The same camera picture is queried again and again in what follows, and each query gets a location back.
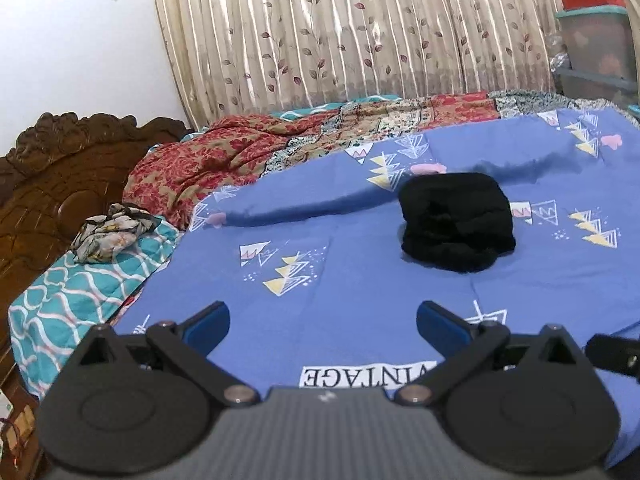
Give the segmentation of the black pants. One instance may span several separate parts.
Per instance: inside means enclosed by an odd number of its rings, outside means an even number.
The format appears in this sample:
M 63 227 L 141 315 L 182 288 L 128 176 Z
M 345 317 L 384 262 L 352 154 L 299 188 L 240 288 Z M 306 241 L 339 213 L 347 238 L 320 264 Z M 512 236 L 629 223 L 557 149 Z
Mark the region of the black pants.
M 398 193 L 406 222 L 401 248 L 416 261 L 458 273 L 480 272 L 514 252 L 509 200 L 487 174 L 424 174 Z

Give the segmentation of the crumpled floral cloth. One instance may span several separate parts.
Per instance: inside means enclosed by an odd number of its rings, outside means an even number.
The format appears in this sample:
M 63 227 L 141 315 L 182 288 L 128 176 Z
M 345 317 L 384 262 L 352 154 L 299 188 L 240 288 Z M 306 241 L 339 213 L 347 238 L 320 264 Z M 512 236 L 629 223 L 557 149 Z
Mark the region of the crumpled floral cloth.
M 160 218 L 143 208 L 112 203 L 105 214 L 86 219 L 70 244 L 70 251 L 76 263 L 109 263 L 159 225 Z

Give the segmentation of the teal white patterned pillow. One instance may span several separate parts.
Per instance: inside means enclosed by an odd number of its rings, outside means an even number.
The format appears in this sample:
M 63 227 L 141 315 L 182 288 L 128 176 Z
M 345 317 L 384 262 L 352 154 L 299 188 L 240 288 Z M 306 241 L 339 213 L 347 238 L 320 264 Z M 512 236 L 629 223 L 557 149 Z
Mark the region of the teal white patterned pillow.
M 42 399 L 90 327 L 110 322 L 166 266 L 182 232 L 162 220 L 109 263 L 66 252 L 9 306 L 12 350 L 25 387 Z

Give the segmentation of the red floral quilt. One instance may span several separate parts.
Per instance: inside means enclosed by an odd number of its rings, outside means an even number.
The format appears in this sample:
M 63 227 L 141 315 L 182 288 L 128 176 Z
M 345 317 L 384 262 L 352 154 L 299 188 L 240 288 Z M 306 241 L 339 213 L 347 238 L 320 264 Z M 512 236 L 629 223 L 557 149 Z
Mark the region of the red floral quilt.
M 149 150 L 130 171 L 122 198 L 184 230 L 195 205 L 228 185 L 251 184 L 265 174 L 367 142 L 545 112 L 565 104 L 554 93 L 503 91 L 349 102 L 294 120 L 227 116 L 178 142 Z

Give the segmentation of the carved wooden headboard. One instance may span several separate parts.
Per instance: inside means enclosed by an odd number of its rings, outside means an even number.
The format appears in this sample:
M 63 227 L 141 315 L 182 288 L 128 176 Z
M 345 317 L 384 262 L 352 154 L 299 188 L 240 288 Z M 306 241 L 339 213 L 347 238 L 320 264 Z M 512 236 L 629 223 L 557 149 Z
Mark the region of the carved wooden headboard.
M 129 173 L 157 143 L 181 140 L 175 119 L 41 115 L 1 159 L 1 307 L 66 252 L 84 221 L 122 198 Z

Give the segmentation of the clear teal-lid storage bin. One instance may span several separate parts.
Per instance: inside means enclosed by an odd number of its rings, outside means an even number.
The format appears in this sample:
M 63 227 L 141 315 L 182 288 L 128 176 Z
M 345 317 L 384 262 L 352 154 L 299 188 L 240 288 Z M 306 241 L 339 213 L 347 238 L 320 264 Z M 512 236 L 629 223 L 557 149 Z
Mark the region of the clear teal-lid storage bin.
M 606 99 L 620 108 L 638 103 L 634 40 L 622 6 L 593 6 L 556 14 L 568 54 L 558 69 L 571 99 Z

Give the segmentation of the beige leaf print curtain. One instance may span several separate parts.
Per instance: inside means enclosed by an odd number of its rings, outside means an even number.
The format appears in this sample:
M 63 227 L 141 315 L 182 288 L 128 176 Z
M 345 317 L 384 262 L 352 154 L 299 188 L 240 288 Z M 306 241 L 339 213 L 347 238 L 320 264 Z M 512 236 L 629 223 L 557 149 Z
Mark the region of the beige leaf print curtain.
M 549 90 L 561 0 L 155 0 L 186 116 Z

